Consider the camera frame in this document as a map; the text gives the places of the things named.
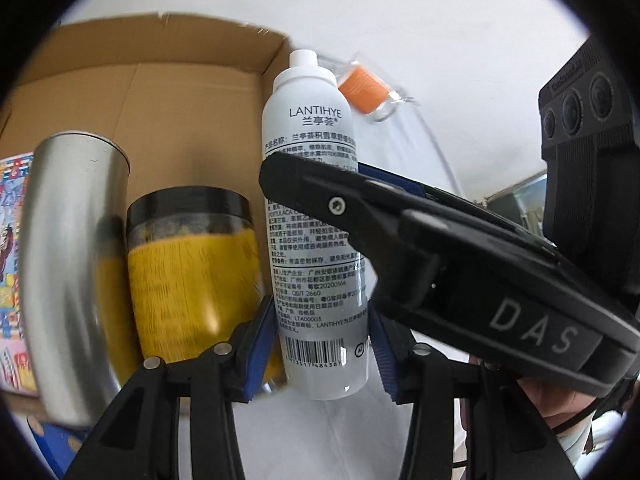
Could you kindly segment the person's hand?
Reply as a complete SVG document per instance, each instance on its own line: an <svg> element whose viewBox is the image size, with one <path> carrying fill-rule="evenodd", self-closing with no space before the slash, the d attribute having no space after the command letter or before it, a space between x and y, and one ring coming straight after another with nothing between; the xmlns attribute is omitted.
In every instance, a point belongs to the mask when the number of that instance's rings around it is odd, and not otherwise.
<svg viewBox="0 0 640 480"><path fill-rule="evenodd" d="M518 384L550 428L567 422L596 400L594 396L555 385L548 380L522 378Z"/></svg>

